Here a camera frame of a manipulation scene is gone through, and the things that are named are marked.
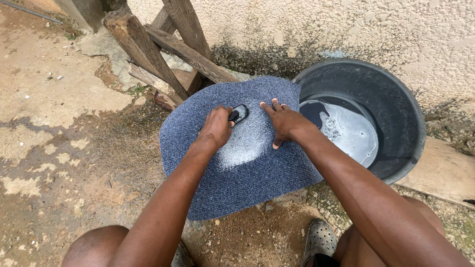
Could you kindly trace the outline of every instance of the foam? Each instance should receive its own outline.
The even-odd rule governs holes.
[[[322,103],[330,114],[328,116],[320,112],[322,133],[343,152],[368,168],[376,158],[379,146],[373,125],[361,114],[318,100],[302,102],[300,107],[315,102]]]

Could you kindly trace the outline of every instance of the finger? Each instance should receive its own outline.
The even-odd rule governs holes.
[[[233,112],[233,108],[231,106],[227,107],[226,111],[228,112],[228,116],[229,116],[229,114],[231,114],[231,112]]]
[[[274,139],[274,142],[272,143],[272,147],[274,149],[279,148],[279,146],[282,145],[282,139],[278,138],[277,136]]]
[[[282,107],[279,105],[277,98],[272,99],[272,106],[274,106],[275,111],[282,110]]]
[[[280,106],[282,107],[283,110],[290,110],[290,107],[287,106],[286,104],[281,104]]]
[[[266,103],[264,102],[261,102],[259,104],[261,106],[262,109],[264,109],[265,112],[267,112],[267,114],[271,115],[273,112],[275,112],[269,105],[267,105]]]

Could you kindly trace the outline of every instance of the concrete ground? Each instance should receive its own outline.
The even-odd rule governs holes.
[[[157,137],[169,113],[147,89],[127,88],[123,58],[83,54],[81,42],[101,34],[67,40],[56,24],[0,5],[0,266],[59,266],[86,231],[131,227],[165,179]],[[427,203],[475,265],[473,210],[393,189]],[[338,237],[351,225],[323,182],[187,222],[183,240],[200,266],[298,266],[314,217]]]

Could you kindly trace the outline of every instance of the debris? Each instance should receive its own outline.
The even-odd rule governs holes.
[[[467,144],[468,148],[470,148],[470,149],[475,147],[475,144],[472,140],[468,140],[466,144]]]

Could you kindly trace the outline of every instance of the knee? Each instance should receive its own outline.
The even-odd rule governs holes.
[[[407,202],[409,202],[412,206],[414,206],[417,211],[439,232],[441,235],[444,235],[444,227],[442,226],[442,222],[440,221],[439,217],[433,210],[430,209],[428,205],[424,202],[411,198],[402,196]]]
[[[128,232],[123,226],[111,225],[85,233],[71,244],[61,266],[107,266]]]

